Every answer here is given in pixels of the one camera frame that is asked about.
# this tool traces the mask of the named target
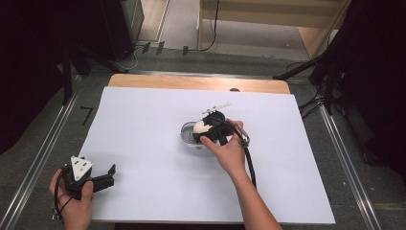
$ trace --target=floor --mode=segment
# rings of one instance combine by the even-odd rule
[[[246,36],[242,36],[238,41],[235,41],[235,46],[228,45],[227,48],[222,48],[223,44],[233,42],[227,40],[230,37],[221,38],[221,33],[226,34],[225,32],[229,33],[230,31],[222,30],[220,24],[216,49],[208,53],[189,53],[183,56],[182,51],[178,51],[178,49],[181,49],[180,47],[183,47],[184,44],[195,47],[196,41],[196,21],[177,18],[179,16],[179,6],[188,2],[196,4],[198,1],[170,1],[166,23],[162,28],[160,38],[161,41],[166,41],[166,49],[160,55],[155,54],[156,49],[150,49],[144,54],[137,52],[135,54],[137,61],[134,57],[128,57],[128,59],[121,62],[122,65],[133,66],[137,63],[134,68],[128,70],[129,73],[161,71],[271,79],[272,76],[284,73],[289,64],[308,59],[304,55],[305,47],[303,44],[301,45],[299,34],[295,32],[297,30],[295,28],[275,28],[274,33],[278,33],[278,35],[272,39],[268,36],[272,42],[265,42],[265,44],[261,39],[255,40],[253,36],[249,37],[254,34],[250,30],[254,29],[247,29],[247,25],[244,25],[242,29],[237,29],[236,32],[242,34],[235,37]],[[186,11],[185,14],[192,15],[193,13],[192,11]],[[176,23],[179,21],[184,21],[185,25]],[[245,52],[247,48],[245,44],[247,43],[243,42],[246,37],[249,37],[248,40],[251,42],[249,46],[257,48],[253,48],[251,51],[247,49]],[[266,45],[263,48],[266,52],[258,49],[261,44]],[[314,95],[312,86],[307,82],[310,73],[311,70],[302,72],[288,81],[289,88],[292,94],[295,95],[298,104],[306,103]],[[28,191],[28,199],[22,203],[21,214],[17,214],[19,218],[13,223],[14,229],[37,229],[38,226],[41,226],[41,229],[63,229],[63,225],[51,220],[52,198],[48,192],[49,181],[57,168],[67,163],[71,155],[79,153],[97,112],[102,90],[108,84],[111,75],[111,72],[106,68],[97,63],[92,63],[92,72],[89,77],[79,78],[76,87],[78,92],[76,100],[72,103],[69,116],[63,121],[63,127],[60,129],[57,139],[48,149],[49,155],[44,160],[44,165],[39,169],[40,174],[35,179],[32,189]],[[61,90],[50,99],[47,106],[28,127],[17,145],[0,155],[0,173],[3,176],[0,181],[0,217],[7,213],[17,189],[24,182],[26,174],[30,171],[30,166],[35,161],[37,154],[42,150],[41,145],[61,110],[60,102],[62,97],[63,91]],[[88,111],[83,107],[94,108],[86,123],[84,121]],[[346,151],[349,153],[350,160],[379,219],[380,227],[375,229],[403,229],[406,226],[406,186],[401,181],[401,178],[385,166],[372,167],[366,164],[362,157],[362,150],[346,119],[336,110],[334,110],[332,118],[340,131],[340,137],[345,143]],[[337,224],[329,226],[285,224],[283,228],[368,229],[358,203],[354,198],[349,177],[343,170],[340,157],[334,143],[331,141],[324,119],[323,110],[319,110],[304,119],[304,126]],[[112,223],[93,223],[90,229],[114,229],[114,227]],[[168,229],[168,227],[139,224],[136,229]],[[208,229],[208,227],[172,225],[171,229]]]

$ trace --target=black fabric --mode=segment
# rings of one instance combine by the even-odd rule
[[[361,144],[406,177],[404,15],[405,1],[367,1],[340,41],[335,60],[346,74],[344,93],[373,133],[373,138]]]
[[[25,4],[3,1],[0,6],[0,154],[61,87],[58,41],[41,11],[33,14]]]

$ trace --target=wooden table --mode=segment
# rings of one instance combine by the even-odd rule
[[[108,86],[227,91],[234,88],[243,92],[290,94],[287,83],[282,80],[247,80],[219,77],[117,74],[111,77]]]
[[[299,27],[310,58],[317,56],[332,30],[341,25],[350,0],[221,0],[218,20]],[[200,0],[199,47],[202,20],[214,19],[215,0]]]

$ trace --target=white object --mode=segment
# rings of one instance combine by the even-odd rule
[[[71,157],[71,163],[76,181],[79,181],[93,166],[92,162],[76,156]]]
[[[242,222],[237,193],[208,149],[179,138],[196,111],[218,99],[244,122],[260,195],[279,222],[334,223],[293,95],[106,87],[79,155],[93,173],[117,165],[115,185],[95,193],[93,219]]]
[[[213,108],[209,108],[209,109],[207,109],[206,111],[203,111],[202,114],[215,112],[215,111],[217,111],[218,109],[221,109],[221,108],[223,108],[223,107],[228,107],[228,106],[230,106],[230,105],[231,105],[230,103],[226,103],[226,104],[222,104],[222,105],[216,105],[216,106],[214,106]]]
[[[204,125],[203,121],[198,121],[193,127],[193,133],[207,132],[212,126]]]

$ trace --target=gray floor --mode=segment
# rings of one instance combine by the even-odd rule
[[[182,0],[172,0],[172,4],[174,4],[175,1],[179,2]],[[197,21],[189,22],[190,27],[192,27],[192,25],[194,26],[193,32],[196,23]],[[176,36],[165,34],[165,30],[173,31],[173,29],[170,29],[170,26],[173,27],[173,24],[167,24],[163,33],[163,38],[167,38],[166,48],[178,49],[177,46],[180,45],[180,43],[176,45],[175,41],[173,41]],[[183,32],[177,31],[177,33],[177,37],[183,37]],[[290,37],[288,39],[294,39],[295,42],[300,40],[294,33],[290,34],[290,36],[293,38]],[[258,50],[254,50],[256,56],[250,57],[248,53],[239,53],[242,48],[238,48],[240,43],[237,42],[237,46],[235,46],[234,49],[230,49],[230,52],[225,53],[231,54],[232,50],[234,50],[238,55],[189,53],[187,56],[182,56],[181,51],[164,50],[163,54],[157,56],[154,54],[156,50],[151,48],[149,52],[145,54],[141,54],[141,52],[137,53],[138,65],[130,70],[130,73],[139,71],[163,71],[226,74],[236,75],[238,77],[245,76],[245,78],[246,76],[251,76],[249,78],[271,79],[272,76],[284,73],[288,64],[298,59],[304,59],[302,55],[295,52],[289,53],[289,51],[282,48],[282,45],[287,42],[283,42],[284,40],[284,35],[282,35],[279,41],[274,40],[273,43],[271,43],[275,47],[281,46],[280,52],[275,53],[282,54],[280,56],[259,54],[257,53]],[[303,47],[298,46],[297,49],[300,52],[304,51]],[[134,64],[134,59],[128,57],[127,60],[123,61],[123,64],[131,66]],[[92,67],[93,69],[90,76],[83,77],[77,101],[15,225],[15,229],[63,228],[62,225],[51,220],[52,198],[48,192],[48,185],[56,169],[67,163],[71,155],[77,155],[79,153],[87,131],[96,114],[102,90],[108,84],[111,77],[111,73],[106,68],[98,64],[92,64]],[[306,82],[310,73],[311,70],[308,70],[296,78],[289,80],[290,90],[292,94],[296,96],[298,104],[307,102],[313,96],[313,90]],[[0,155],[0,173],[3,176],[0,181],[0,217],[6,214],[16,189],[21,184],[48,130],[52,126],[60,110],[62,95],[63,92],[60,91],[50,99],[45,109],[35,118],[17,145]],[[80,109],[81,106],[95,108],[90,119],[84,126],[82,123],[87,115],[87,110]],[[375,207],[382,229],[403,229],[404,226],[406,226],[406,186],[402,183],[400,177],[391,169],[387,167],[371,167],[364,163],[361,154],[362,150],[356,142],[346,119],[337,112],[334,113],[334,119],[346,143],[351,160]],[[347,177],[339,162],[321,113],[316,111],[308,116],[304,120],[304,126],[325,184],[327,195],[330,198],[337,224],[330,226],[284,225],[283,228],[366,229],[366,225],[352,194]],[[114,229],[114,225],[111,223],[94,223],[91,229]],[[154,228],[150,226],[139,226],[137,229]]]

